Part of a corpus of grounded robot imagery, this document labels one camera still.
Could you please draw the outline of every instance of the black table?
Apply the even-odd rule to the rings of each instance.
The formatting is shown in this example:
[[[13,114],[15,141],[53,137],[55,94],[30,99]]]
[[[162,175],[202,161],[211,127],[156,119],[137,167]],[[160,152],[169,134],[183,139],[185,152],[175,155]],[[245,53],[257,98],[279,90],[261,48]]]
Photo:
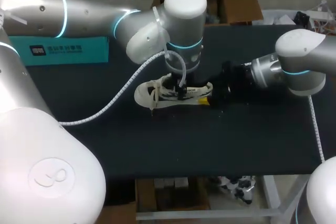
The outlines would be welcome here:
[[[276,40],[296,26],[207,27],[200,77],[231,60],[244,63],[274,52]],[[105,106],[138,68],[115,41],[109,63],[29,67],[59,121],[88,117]],[[167,73],[152,62],[113,107],[97,120],[67,130],[100,161],[107,179],[209,175],[310,174],[320,163],[308,99],[279,89],[224,110],[207,106],[149,109],[134,102],[135,88]],[[325,158],[336,154],[336,97],[328,79],[313,96]]]

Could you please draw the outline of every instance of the cardboard box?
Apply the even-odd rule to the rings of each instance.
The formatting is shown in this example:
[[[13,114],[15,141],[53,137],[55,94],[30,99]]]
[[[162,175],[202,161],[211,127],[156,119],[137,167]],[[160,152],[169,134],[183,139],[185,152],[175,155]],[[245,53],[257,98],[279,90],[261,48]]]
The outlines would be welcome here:
[[[136,181],[139,211],[207,210],[209,202],[203,178],[188,178],[188,188],[155,189],[153,179]]]
[[[10,36],[26,66],[99,63],[109,61],[109,41],[97,38]]]
[[[107,206],[101,211],[95,224],[136,224],[136,203]]]
[[[104,208],[95,224],[136,224],[137,187],[133,180],[107,181]]]
[[[154,0],[152,7],[163,2]],[[207,13],[216,15],[219,25],[251,25],[253,20],[263,19],[258,0],[207,0],[207,3]]]

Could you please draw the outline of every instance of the white sneaker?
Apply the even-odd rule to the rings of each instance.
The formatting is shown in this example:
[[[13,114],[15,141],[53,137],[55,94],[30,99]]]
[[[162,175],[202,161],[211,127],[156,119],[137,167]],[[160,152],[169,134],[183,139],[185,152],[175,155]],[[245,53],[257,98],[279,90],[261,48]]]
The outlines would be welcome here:
[[[204,104],[200,99],[210,95],[213,89],[210,82],[201,88],[187,87],[183,100],[179,100],[175,89],[167,89],[162,86],[162,83],[170,77],[171,74],[167,74],[155,81],[140,84],[134,92],[134,99],[137,104],[150,110],[174,105],[200,105]]]

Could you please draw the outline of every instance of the circular logo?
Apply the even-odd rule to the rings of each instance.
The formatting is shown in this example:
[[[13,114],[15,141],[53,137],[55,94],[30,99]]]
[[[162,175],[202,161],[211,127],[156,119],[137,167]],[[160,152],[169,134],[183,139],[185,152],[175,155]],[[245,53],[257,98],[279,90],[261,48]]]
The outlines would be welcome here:
[[[72,167],[59,158],[46,158],[36,163],[28,176],[34,193],[44,198],[58,198],[69,193],[75,183]]]

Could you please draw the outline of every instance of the robotic arm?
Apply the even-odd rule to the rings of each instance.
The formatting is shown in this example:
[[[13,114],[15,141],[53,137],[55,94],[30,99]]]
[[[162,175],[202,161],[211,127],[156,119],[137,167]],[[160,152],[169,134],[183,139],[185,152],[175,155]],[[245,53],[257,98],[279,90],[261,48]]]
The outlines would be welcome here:
[[[284,83],[295,95],[319,92],[325,75],[336,74],[336,38],[297,29],[282,35],[276,52],[255,59],[251,74],[260,88]],[[291,224],[332,224],[336,219],[336,157],[322,163],[303,190]]]
[[[295,95],[313,95],[325,84],[326,74],[336,74],[336,38],[297,29],[282,35],[276,52],[251,63],[255,84],[267,88],[285,83]]]
[[[165,0],[141,12],[134,0],[0,0],[1,223],[93,224],[106,193],[98,160],[53,118],[8,35],[114,37],[135,63],[168,43],[192,72],[200,60],[206,5]],[[176,59],[166,64],[182,73]]]

